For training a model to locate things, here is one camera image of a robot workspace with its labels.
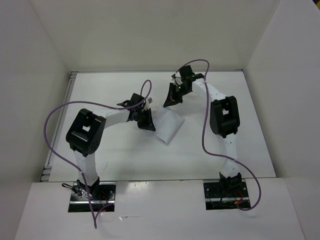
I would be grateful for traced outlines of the white skirt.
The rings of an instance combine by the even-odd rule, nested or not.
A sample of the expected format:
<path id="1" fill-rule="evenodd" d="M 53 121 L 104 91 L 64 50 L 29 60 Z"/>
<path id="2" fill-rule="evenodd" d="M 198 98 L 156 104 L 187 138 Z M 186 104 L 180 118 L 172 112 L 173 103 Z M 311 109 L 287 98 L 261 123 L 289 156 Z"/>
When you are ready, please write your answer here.
<path id="1" fill-rule="evenodd" d="M 171 110 L 169 107 L 160 107 L 152 117 L 155 131 L 151 134 L 163 145 L 168 145 L 185 118 Z"/>

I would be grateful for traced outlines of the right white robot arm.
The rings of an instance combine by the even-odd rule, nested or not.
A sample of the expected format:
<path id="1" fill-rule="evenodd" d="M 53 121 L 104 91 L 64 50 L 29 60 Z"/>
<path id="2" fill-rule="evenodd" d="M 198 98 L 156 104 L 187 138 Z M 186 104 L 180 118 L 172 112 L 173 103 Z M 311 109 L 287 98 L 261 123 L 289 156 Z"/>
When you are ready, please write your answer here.
<path id="1" fill-rule="evenodd" d="M 217 136 L 219 153 L 217 156 L 225 159 L 219 172 L 219 191 L 229 197 L 241 185 L 242 175 L 237 158 L 236 134 L 240 126 L 237 99 L 226 96 L 213 85 L 204 80 L 201 73 L 187 77 L 172 75 L 164 107 L 170 107 L 183 102 L 183 96 L 195 93 L 208 101 L 205 114 L 209 120 L 211 131 Z"/>

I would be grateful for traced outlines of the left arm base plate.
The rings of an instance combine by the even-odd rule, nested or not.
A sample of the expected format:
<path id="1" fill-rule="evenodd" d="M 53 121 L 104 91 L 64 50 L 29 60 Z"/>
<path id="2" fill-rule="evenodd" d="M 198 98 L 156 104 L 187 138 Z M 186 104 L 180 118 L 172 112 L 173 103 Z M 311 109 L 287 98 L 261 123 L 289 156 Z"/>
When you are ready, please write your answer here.
<path id="1" fill-rule="evenodd" d="M 90 212 L 87 192 L 78 186 L 77 182 L 72 184 L 63 183 L 64 188 L 71 190 L 68 212 L 69 213 L 85 213 Z M 90 202 L 92 209 L 97 212 L 114 212 L 116 200 L 116 183 L 100 182 L 97 191 L 90 194 Z"/>

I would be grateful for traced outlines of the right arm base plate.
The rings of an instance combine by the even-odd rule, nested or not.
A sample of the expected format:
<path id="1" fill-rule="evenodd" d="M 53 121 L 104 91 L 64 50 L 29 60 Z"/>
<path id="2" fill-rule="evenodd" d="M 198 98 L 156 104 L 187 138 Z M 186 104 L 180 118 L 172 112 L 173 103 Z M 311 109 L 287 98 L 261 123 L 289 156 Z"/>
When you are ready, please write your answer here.
<path id="1" fill-rule="evenodd" d="M 219 181 L 209 180 L 203 182 L 205 207 L 211 210 L 249 209 L 251 207 L 247 184 L 243 180 L 241 185 L 228 193 L 223 193 Z"/>

